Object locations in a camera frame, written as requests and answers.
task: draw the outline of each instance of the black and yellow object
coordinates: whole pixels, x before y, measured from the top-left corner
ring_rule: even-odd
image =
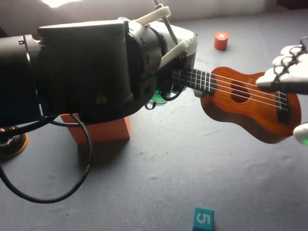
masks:
[[[7,138],[5,140],[0,140],[0,158],[9,159],[20,154],[26,147],[28,143],[27,133],[17,135],[14,137]]]

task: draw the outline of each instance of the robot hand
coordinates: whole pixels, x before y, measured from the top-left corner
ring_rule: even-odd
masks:
[[[274,68],[256,81],[261,90],[308,94],[308,48],[303,44],[307,38],[301,40],[301,45],[282,49],[281,56],[273,60]],[[296,127],[293,135],[298,142],[308,146],[308,123]]]

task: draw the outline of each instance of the guitar string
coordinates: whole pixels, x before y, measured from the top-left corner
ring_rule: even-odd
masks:
[[[222,81],[222,80],[218,80],[218,79],[215,79],[215,80],[216,80],[216,81],[220,81],[220,82],[224,82],[224,83],[228,83],[228,82],[226,82],[226,81]],[[230,88],[230,87],[221,85],[221,84],[217,84],[217,83],[213,83],[213,82],[209,82],[209,81],[205,81],[205,80],[203,80],[203,82],[205,82],[205,83],[210,83],[210,84],[215,84],[215,85],[217,85],[217,86],[221,86],[221,87],[228,88],[228,89],[231,89],[231,90],[236,90],[236,91],[238,91],[238,92],[250,94],[249,92],[242,91],[242,90],[237,90],[237,89],[233,89],[233,88]],[[274,101],[274,102],[276,102],[276,103],[279,103],[279,101],[277,101],[277,100],[269,99],[269,98],[266,98],[266,97],[263,97],[263,96],[259,96],[259,95],[255,95],[255,94],[250,94],[250,95],[253,95],[253,96],[256,96],[256,97],[260,97],[260,98],[263,98],[263,99],[266,99],[266,100],[270,100],[270,101]]]
[[[250,97],[245,97],[245,96],[242,96],[242,95],[234,94],[234,93],[232,93],[232,92],[228,92],[228,91],[221,90],[221,89],[216,89],[216,88],[213,88],[213,87],[209,87],[209,88],[215,89],[215,90],[219,90],[219,91],[222,91],[222,92],[231,94],[231,95],[236,95],[236,96],[239,96],[239,97],[243,97],[243,98],[245,98],[245,99],[250,99],[250,100],[253,100],[253,101],[256,101],[256,102],[259,102],[259,103],[264,103],[264,104],[267,104],[267,105],[270,105],[270,106],[278,107],[278,108],[281,108],[281,109],[283,109],[283,110],[288,111],[288,109],[285,109],[285,108],[283,108],[283,107],[279,107],[279,106],[274,105],[274,104],[266,103],[266,102],[259,101],[259,100],[255,100],[255,99],[251,99]]]
[[[186,72],[187,72],[187,73],[190,73],[190,74],[196,74],[196,75],[198,75],[198,76],[202,76],[201,74],[193,73],[193,72],[191,72],[191,71],[186,71]],[[248,84],[248,85],[251,85],[251,86],[253,86],[253,87],[258,87],[257,85],[254,85],[254,84],[251,84],[251,83],[245,83],[245,82],[242,82],[242,81],[238,81],[238,80],[236,80],[236,79],[233,79],[233,78],[228,78],[228,77],[225,77],[225,76],[220,76],[220,75],[212,74],[212,73],[207,72],[207,71],[201,71],[201,72],[205,72],[205,73],[209,73],[210,75],[214,75],[214,76],[218,76],[218,77],[230,79],[230,80],[233,80],[233,81],[236,81],[236,82],[239,82],[239,83]],[[261,90],[255,90],[255,89],[251,89],[251,88],[247,88],[247,89],[249,89],[249,90],[254,90],[254,91],[257,91],[257,92],[262,93],[262,94],[271,95],[271,94],[266,93],[266,92],[263,92],[263,91],[261,91]]]

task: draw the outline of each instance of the gray fabric surface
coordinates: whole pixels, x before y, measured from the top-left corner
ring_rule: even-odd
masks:
[[[175,25],[198,33],[196,68],[249,74],[270,68],[283,47],[308,34],[307,23],[302,10]],[[213,47],[219,30],[230,35],[225,52]],[[300,101],[305,121],[308,98]],[[88,178],[63,202],[33,204],[1,182],[1,230],[189,231],[196,206],[215,210],[217,231],[307,230],[308,147],[294,138],[261,143],[207,117],[191,90],[130,118],[130,141],[97,145]],[[24,192],[54,197],[82,173],[87,154],[79,151],[66,128],[47,125],[4,169]]]

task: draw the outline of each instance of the teal block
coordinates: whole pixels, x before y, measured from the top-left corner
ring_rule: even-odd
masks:
[[[195,208],[193,216],[193,231],[213,231],[214,211],[206,208]]]

